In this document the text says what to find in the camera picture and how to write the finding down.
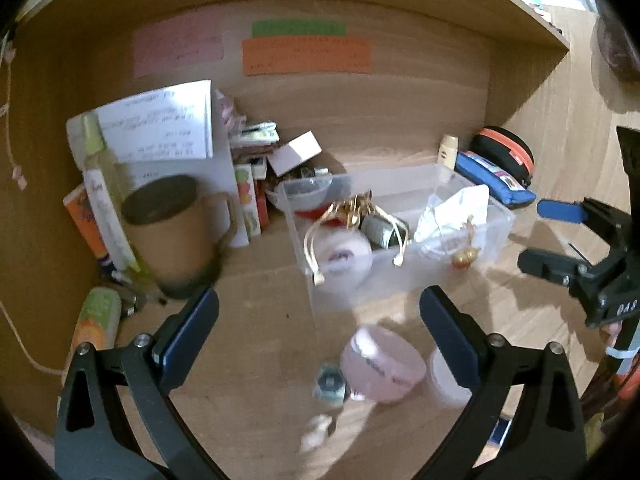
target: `mug handle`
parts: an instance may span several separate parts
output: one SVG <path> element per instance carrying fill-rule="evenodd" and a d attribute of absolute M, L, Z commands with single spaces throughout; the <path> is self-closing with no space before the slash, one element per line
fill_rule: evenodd
<path fill-rule="evenodd" d="M 229 229 L 225 231 L 225 233 L 220 237 L 216 246 L 219 251 L 226 248 L 229 245 L 229 242 L 236 236 L 236 232 L 238 232 L 238 218 L 236 217 L 236 208 L 234 206 L 233 197 L 224 191 L 219 193 L 212 193 L 202 197 L 203 202 L 217 202 L 218 200 L 224 200 L 226 202 L 226 208 L 229 211 Z"/>

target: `plastic bin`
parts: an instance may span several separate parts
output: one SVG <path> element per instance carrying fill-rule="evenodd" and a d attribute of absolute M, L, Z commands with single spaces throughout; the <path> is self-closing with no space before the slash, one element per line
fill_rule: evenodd
<path fill-rule="evenodd" d="M 370 189 L 376 205 L 406 221 L 413 233 L 418 219 L 428 206 L 437 206 L 469 186 L 474 184 L 439 164 L 283 182 L 278 188 L 278 206 L 286 215 L 300 270 L 307 276 L 314 314 L 348 310 L 398 292 L 443 283 L 447 275 L 464 272 L 452 267 L 450 256 L 466 247 L 468 231 L 443 232 L 420 243 L 411 241 L 401 267 L 392 263 L 398 253 L 397 247 L 374 250 L 370 269 L 365 276 L 361 270 L 367 269 L 368 263 L 361 261 L 363 257 L 321 263 L 320 269 L 326 281 L 315 286 L 303 251 L 306 231 L 313 222 L 296 215 L 297 210 L 318 208 Z M 514 218 L 514 214 L 497 200 L 489 198 L 487 223 L 477 226 L 474 234 L 474 246 L 481 248 L 475 265 L 491 262 L 498 257 L 513 227 Z M 357 277 L 345 280 L 345 276 L 350 276 L 353 269 L 358 269 Z"/>

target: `screw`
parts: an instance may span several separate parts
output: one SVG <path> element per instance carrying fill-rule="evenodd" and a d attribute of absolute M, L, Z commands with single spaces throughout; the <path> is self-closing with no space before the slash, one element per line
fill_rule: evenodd
<path fill-rule="evenodd" d="M 562 352 L 564 352 L 564 348 L 557 341 L 552 341 L 551 343 L 549 343 L 549 349 L 556 355 L 562 355 Z"/>
<path fill-rule="evenodd" d="M 506 343 L 506 340 L 500 334 L 489 334 L 487 339 L 489 340 L 489 344 L 496 348 L 500 348 Z"/>
<path fill-rule="evenodd" d="M 91 343 L 87 343 L 86 341 L 84 343 L 80 343 L 78 348 L 76 348 L 76 352 L 80 355 L 88 354 L 89 350 L 91 350 Z"/>
<path fill-rule="evenodd" d="M 151 341 L 151 336 L 149 334 L 138 334 L 133 339 L 133 344 L 138 348 L 144 348 Z"/>

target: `blue pouch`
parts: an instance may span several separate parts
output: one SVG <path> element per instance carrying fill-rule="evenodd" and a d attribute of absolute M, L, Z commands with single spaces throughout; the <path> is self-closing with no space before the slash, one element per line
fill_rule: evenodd
<path fill-rule="evenodd" d="M 458 152 L 456 171 L 475 184 L 487 184 L 489 192 L 509 208 L 530 204 L 535 193 L 524 189 L 509 173 L 474 152 Z"/>

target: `green sticky note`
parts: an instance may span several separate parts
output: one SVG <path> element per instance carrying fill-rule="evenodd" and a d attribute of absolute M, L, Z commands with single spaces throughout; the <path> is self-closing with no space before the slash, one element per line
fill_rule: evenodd
<path fill-rule="evenodd" d="M 271 36 L 346 36 L 347 27 L 344 23 L 326 20 L 300 20 L 299 18 L 260 20 L 259 22 L 254 22 L 251 35 L 254 38 L 269 38 Z"/>

